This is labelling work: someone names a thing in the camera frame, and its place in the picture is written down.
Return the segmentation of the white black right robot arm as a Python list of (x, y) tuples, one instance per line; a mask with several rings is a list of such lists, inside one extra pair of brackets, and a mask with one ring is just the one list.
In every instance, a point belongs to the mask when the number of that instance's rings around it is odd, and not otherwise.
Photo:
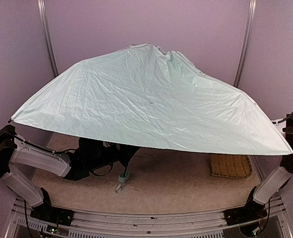
[[(285, 139), (293, 150), (293, 115), (287, 115), (283, 132)], [(280, 165), (276, 167), (255, 189), (252, 200), (254, 203), (265, 205), (293, 177), (293, 151), (283, 155)]]

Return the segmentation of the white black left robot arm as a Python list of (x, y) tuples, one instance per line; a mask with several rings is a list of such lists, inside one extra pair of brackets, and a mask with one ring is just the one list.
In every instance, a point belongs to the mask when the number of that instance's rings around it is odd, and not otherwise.
[(104, 146), (102, 141), (79, 138), (77, 149), (55, 151), (34, 145), (20, 137), (15, 127), (7, 125), (0, 130), (0, 181), (32, 208), (51, 207), (46, 191), (34, 185), (17, 167), (28, 165), (50, 172), (58, 177), (78, 181), (106, 166), (120, 162), (128, 166), (130, 154), (125, 145)]

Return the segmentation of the mint green black umbrella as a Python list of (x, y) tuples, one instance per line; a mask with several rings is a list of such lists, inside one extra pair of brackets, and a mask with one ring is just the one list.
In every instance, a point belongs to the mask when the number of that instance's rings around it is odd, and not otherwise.
[(293, 153), (245, 92), (204, 74), (181, 52), (133, 45), (84, 59), (31, 96), (11, 121), (79, 138), (68, 180), (140, 148), (284, 156)]

